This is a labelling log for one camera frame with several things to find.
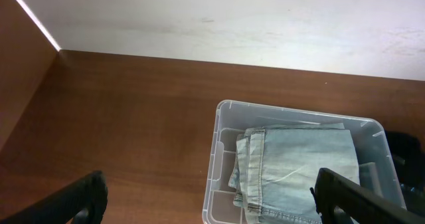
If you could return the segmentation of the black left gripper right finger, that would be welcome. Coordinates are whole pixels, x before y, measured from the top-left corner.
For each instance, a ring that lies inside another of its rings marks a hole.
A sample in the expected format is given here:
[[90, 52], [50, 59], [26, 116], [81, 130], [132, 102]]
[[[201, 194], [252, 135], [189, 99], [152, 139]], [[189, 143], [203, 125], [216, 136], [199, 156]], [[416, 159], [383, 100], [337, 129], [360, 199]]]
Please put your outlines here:
[[424, 224], [424, 218], [375, 195], [328, 169], [321, 168], [310, 189], [323, 223]]

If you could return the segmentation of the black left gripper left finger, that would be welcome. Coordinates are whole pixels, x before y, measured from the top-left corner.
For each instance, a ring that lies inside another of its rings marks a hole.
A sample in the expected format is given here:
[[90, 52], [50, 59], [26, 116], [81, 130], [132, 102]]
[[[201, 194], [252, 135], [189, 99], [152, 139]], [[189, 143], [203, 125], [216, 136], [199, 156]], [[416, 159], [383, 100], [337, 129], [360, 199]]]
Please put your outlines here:
[[106, 180], [101, 171], [93, 171], [1, 222], [100, 224], [107, 204]]

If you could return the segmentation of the light blue jeans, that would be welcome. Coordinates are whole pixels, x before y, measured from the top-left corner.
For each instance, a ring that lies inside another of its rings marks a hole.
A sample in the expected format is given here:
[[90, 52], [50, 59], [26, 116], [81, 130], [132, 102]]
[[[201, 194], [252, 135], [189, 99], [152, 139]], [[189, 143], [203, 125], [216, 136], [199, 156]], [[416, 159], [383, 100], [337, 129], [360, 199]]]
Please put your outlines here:
[[320, 223], [310, 192], [320, 168], [359, 183], [355, 146], [342, 123], [249, 128], [236, 138], [233, 204], [248, 223]]

